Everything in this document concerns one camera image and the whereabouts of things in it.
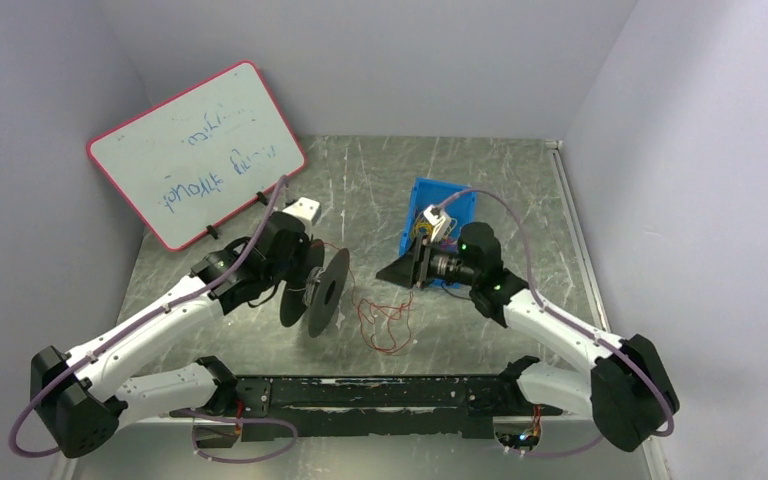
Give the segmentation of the grey cable spool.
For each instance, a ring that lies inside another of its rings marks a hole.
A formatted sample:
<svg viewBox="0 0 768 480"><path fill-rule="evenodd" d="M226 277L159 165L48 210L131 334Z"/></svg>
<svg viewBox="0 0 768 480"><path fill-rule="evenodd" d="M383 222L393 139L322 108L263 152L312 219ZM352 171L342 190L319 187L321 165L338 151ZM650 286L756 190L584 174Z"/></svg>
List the grey cable spool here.
<svg viewBox="0 0 768 480"><path fill-rule="evenodd" d="M311 338L321 335L335 316L350 266L350 251L346 248L338 248L330 262L325 264L325 247L326 244L320 240L311 243L306 262L309 275L304 294L289 294L283 289L281 296L281 325L289 328L305 321Z"/></svg>

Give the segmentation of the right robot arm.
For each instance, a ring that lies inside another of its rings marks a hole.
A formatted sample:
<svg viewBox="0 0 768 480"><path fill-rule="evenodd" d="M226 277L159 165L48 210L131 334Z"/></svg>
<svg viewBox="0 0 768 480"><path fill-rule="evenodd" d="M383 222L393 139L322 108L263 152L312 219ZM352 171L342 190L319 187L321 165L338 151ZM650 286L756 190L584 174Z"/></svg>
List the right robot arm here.
<svg viewBox="0 0 768 480"><path fill-rule="evenodd" d="M536 358L510 368L527 402L592 420L604 440L625 452L673 432L680 402L653 342L606 332L552 304L504 265L488 224L466 224L452 251L416 240L376 277L403 288L434 281L464 285L483 317L559 355L567 368Z"/></svg>

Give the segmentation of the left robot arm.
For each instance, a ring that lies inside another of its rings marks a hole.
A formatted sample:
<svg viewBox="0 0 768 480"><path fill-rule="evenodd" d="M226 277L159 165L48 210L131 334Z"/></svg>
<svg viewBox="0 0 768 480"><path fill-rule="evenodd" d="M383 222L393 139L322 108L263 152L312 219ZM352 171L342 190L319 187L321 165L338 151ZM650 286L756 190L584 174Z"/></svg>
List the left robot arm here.
<svg viewBox="0 0 768 480"><path fill-rule="evenodd" d="M177 410L220 415L238 404L238 381L214 356L173 371L138 375L149 360L200 324L270 298L312 259L318 207L307 200L275 211L252 237L211 252L166 294L95 339L31 360L34 411L67 458L84 456L117 431Z"/></svg>

